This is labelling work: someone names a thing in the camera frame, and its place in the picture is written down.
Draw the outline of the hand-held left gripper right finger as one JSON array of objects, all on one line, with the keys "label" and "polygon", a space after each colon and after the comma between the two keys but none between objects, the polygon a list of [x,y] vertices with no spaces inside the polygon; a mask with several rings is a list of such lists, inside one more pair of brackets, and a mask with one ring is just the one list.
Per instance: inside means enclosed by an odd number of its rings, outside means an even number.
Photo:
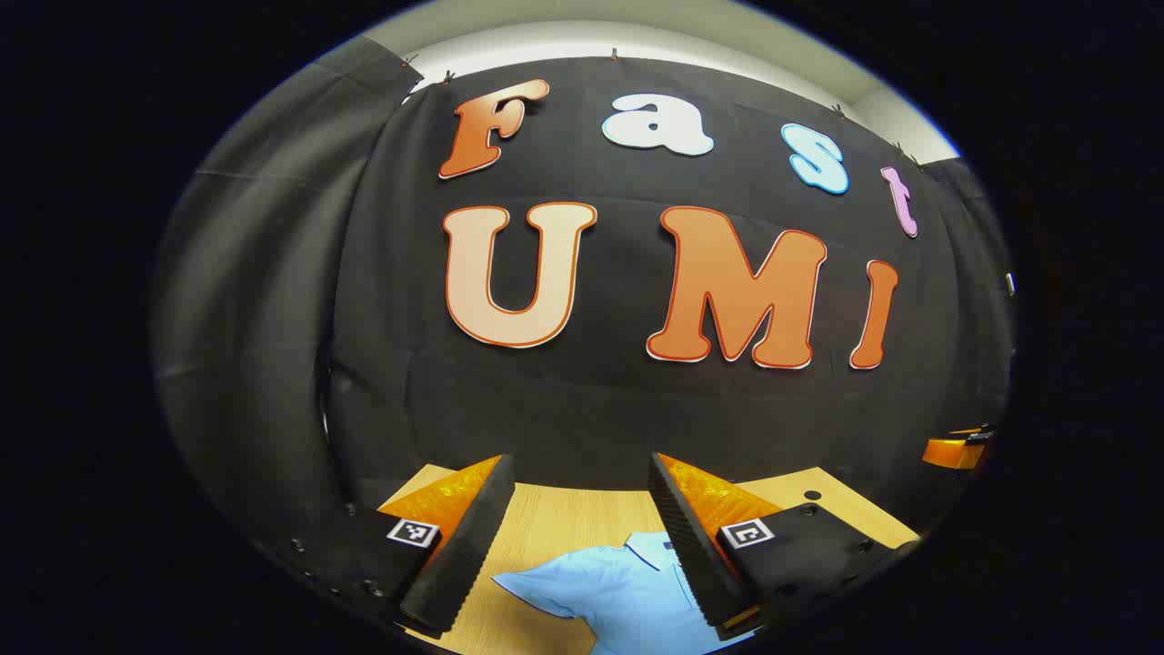
[{"label": "hand-held left gripper right finger", "polygon": [[789,631],[868,584],[920,535],[822,469],[779,501],[653,453],[648,489],[707,622],[724,641]]}]

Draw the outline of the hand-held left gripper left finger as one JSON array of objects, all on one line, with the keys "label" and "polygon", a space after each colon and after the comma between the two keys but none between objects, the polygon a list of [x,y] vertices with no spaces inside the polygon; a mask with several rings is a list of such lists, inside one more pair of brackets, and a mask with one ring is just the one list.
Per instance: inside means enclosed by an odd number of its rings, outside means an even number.
[{"label": "hand-held left gripper left finger", "polygon": [[378,510],[332,511],[274,540],[274,557],[384,629],[452,631],[514,492],[503,453]]}]

